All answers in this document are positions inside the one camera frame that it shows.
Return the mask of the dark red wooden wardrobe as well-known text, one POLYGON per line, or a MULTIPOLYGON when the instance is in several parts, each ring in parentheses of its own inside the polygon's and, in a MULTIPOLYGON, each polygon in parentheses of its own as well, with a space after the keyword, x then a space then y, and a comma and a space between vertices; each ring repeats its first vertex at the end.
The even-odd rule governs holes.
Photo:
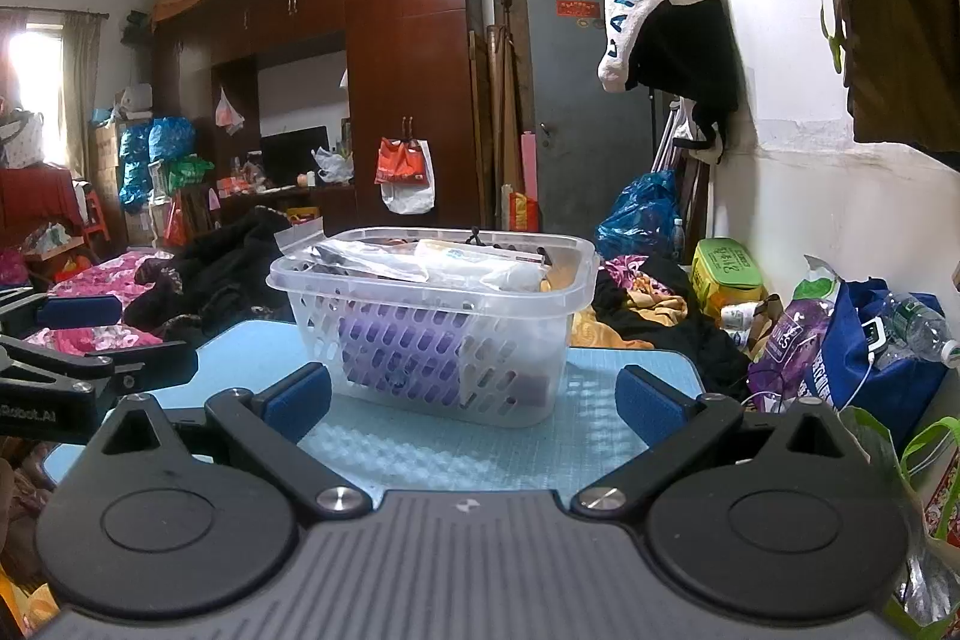
POLYGON ((491 221, 482 0, 202 0, 156 23, 153 99, 194 124, 218 179, 262 136, 324 125, 352 181, 335 227, 397 223, 374 183, 382 138, 427 140, 436 203, 423 226, 491 221))

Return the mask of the clear plastic basket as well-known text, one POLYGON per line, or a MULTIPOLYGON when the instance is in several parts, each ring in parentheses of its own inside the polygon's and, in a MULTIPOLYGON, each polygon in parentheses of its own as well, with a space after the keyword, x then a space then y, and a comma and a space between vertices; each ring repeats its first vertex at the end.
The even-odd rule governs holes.
POLYGON ((366 227, 277 239, 268 286, 348 398, 529 427, 547 419, 597 257, 579 237, 366 227))

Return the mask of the red white hanging bag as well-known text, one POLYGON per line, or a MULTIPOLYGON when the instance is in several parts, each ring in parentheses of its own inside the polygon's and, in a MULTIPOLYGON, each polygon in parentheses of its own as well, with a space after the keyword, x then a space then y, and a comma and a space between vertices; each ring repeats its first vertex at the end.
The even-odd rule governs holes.
POLYGON ((427 140, 382 138, 374 183, 381 200, 398 216, 430 213, 436 203, 433 158, 427 140))

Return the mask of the purple flat box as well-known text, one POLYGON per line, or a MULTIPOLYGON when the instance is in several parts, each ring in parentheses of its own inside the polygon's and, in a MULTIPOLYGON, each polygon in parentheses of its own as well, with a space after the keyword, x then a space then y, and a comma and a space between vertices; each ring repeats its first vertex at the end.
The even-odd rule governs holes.
POLYGON ((391 401, 451 408, 459 399, 459 354, 467 314, 409 307, 361 308, 338 324, 350 388, 391 401))

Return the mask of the blue plastic bag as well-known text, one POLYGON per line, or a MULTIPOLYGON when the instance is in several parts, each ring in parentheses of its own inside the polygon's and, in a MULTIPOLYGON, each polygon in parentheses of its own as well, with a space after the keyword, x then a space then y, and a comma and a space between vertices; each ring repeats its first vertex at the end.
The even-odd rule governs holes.
POLYGON ((604 260, 625 255, 669 257, 678 217, 674 172, 647 172, 620 191, 612 211, 597 226, 597 250, 604 260))

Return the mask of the white black hanging jacket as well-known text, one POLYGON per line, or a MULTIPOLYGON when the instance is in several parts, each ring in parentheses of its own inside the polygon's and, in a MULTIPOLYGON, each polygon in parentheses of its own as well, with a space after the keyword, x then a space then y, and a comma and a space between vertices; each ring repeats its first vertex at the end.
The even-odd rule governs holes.
POLYGON ((739 108, 739 59, 722 0, 604 0, 607 92, 638 86, 679 101, 677 143, 715 163, 739 108))

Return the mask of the window curtain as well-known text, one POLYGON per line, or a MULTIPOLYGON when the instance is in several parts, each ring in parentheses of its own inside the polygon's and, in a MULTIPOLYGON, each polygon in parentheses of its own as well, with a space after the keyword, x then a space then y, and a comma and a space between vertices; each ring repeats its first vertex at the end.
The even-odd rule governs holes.
POLYGON ((67 11, 62 28, 68 165, 71 172, 83 181, 89 179, 91 172, 89 133, 96 107, 102 22, 99 14, 67 11))

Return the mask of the clear zip bag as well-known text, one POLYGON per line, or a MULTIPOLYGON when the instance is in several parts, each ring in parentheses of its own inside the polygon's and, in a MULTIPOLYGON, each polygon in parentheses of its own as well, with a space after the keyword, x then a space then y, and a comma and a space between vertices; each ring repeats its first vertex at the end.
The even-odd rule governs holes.
POLYGON ((314 220, 280 230, 275 242, 281 256, 302 273, 466 291, 539 291, 551 266, 544 250, 523 252, 483 244, 477 232, 457 242, 433 237, 347 241, 325 236, 320 220, 314 220))

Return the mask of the navy blue tote bag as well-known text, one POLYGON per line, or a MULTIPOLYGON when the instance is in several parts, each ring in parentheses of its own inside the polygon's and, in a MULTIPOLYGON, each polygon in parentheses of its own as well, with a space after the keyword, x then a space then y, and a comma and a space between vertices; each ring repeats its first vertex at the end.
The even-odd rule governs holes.
POLYGON ((874 278, 839 286, 832 323, 800 390, 836 409, 866 409, 889 429, 901 452, 939 392, 947 367, 913 353, 894 359, 889 346, 869 349, 864 325, 882 314, 889 294, 887 283, 874 278))

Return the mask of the orange yellow blanket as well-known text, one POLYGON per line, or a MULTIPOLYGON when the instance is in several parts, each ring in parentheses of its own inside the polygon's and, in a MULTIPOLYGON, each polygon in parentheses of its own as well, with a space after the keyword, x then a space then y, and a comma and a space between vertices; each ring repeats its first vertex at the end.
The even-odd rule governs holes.
POLYGON ((569 346, 652 349, 651 335, 686 317, 685 299, 658 281, 643 278, 638 287, 623 287, 602 269, 592 304, 573 315, 569 346))

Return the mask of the blue bags stack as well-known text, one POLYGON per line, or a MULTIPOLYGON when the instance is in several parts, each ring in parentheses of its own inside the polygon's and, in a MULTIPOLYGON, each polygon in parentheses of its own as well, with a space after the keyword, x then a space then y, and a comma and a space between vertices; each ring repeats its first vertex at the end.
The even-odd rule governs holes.
POLYGON ((151 169, 164 177, 164 193, 203 179, 206 164, 195 154, 195 128, 181 115, 128 125, 121 136, 122 183, 119 200, 125 213, 139 213, 155 190, 151 169))

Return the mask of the pink floral bedding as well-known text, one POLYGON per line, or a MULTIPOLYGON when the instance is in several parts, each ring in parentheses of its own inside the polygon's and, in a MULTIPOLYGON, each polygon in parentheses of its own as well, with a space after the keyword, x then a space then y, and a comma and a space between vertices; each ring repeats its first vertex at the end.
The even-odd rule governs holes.
MULTIPOLYGON (((106 260, 99 265, 91 266, 71 276, 63 283, 57 283, 50 289, 53 298, 100 298, 114 296, 127 308, 143 292, 149 291, 153 284, 137 283, 135 275, 137 269, 146 260, 169 260, 169 253, 148 253, 145 250, 128 250, 119 257, 106 260)), ((27 342, 37 346, 48 347, 59 353, 81 356, 86 353, 99 351, 114 351, 127 347, 156 346, 160 338, 133 328, 133 326, 116 323, 104 326, 80 326, 70 330, 50 330, 41 328, 34 335, 26 338, 27 342)))

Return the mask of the grey door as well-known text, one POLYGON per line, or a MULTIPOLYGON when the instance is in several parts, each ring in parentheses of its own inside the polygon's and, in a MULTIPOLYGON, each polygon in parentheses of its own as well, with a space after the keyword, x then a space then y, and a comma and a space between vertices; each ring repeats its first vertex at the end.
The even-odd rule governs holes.
POLYGON ((526 0, 542 229, 589 239, 654 154, 649 97, 608 92, 604 0, 526 0))

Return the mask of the green yellow box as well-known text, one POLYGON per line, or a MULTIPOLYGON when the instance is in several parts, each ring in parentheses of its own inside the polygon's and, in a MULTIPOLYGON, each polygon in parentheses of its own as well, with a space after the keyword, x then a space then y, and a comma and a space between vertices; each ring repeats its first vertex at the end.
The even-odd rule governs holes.
POLYGON ((697 243, 690 283, 701 312, 709 317, 717 317, 727 305, 766 298, 760 268, 747 248, 729 237, 709 237, 697 243))

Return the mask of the purple snack bag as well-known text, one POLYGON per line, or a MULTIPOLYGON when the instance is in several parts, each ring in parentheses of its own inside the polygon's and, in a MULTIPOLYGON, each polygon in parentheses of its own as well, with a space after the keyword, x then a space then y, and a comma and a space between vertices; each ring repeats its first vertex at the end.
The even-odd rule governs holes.
POLYGON ((762 413, 781 413, 800 395, 832 318, 833 304, 822 299, 794 299, 784 310, 748 367, 750 401, 762 413))

